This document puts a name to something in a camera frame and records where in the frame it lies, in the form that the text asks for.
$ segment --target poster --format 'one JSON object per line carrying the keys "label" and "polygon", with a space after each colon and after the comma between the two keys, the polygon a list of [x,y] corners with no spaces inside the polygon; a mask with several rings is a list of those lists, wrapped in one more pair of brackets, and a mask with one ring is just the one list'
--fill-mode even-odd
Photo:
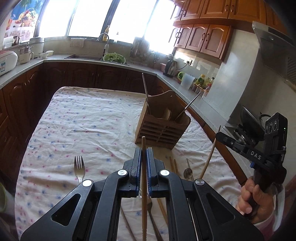
{"label": "poster", "polygon": [[12,10],[4,38],[19,36],[21,41],[34,37],[40,10],[45,0],[22,0]]}

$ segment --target range hood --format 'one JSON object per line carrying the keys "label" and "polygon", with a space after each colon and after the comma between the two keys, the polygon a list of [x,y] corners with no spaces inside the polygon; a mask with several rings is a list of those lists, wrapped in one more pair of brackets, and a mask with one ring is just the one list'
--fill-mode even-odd
{"label": "range hood", "polygon": [[253,22],[263,64],[289,81],[296,90],[296,48],[291,38],[265,24]]}

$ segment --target green vegetables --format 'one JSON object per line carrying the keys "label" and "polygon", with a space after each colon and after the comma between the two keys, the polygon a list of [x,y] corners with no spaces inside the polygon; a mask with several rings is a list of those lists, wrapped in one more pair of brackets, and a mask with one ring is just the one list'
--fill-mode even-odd
{"label": "green vegetables", "polygon": [[118,53],[108,53],[103,59],[104,61],[115,62],[119,64],[124,64],[126,62],[125,58]]}

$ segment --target white rice cooker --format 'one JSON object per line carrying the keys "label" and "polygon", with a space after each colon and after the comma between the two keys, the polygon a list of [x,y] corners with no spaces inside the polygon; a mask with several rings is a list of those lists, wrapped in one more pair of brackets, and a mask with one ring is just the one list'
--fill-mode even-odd
{"label": "white rice cooker", "polygon": [[29,46],[32,47],[31,51],[34,52],[34,58],[40,57],[40,54],[43,53],[44,38],[31,38],[29,41]]}
{"label": "white rice cooker", "polygon": [[12,70],[17,64],[17,54],[13,51],[0,53],[0,76]]}

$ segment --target white tablecloth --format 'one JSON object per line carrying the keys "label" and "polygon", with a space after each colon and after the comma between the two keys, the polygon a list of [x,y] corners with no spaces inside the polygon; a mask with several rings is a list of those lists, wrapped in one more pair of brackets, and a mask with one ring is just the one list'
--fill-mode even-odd
{"label": "white tablecloth", "polygon": [[[105,179],[133,158],[137,147],[135,130],[144,100],[144,94],[78,87],[63,87],[55,93],[21,164],[15,195],[19,237],[78,185],[74,156],[83,156],[85,178],[93,181]],[[169,170],[169,156],[176,159],[181,174],[188,167],[188,158],[197,178],[211,147],[211,141],[191,117],[191,124],[173,150],[154,147],[153,151]],[[216,149],[203,179],[234,204],[240,185]],[[136,239],[141,240],[140,197],[123,199],[122,207]],[[156,200],[152,215],[163,239],[168,240],[168,227]],[[118,240],[131,240],[122,217]],[[156,240],[150,220],[147,240]]]}

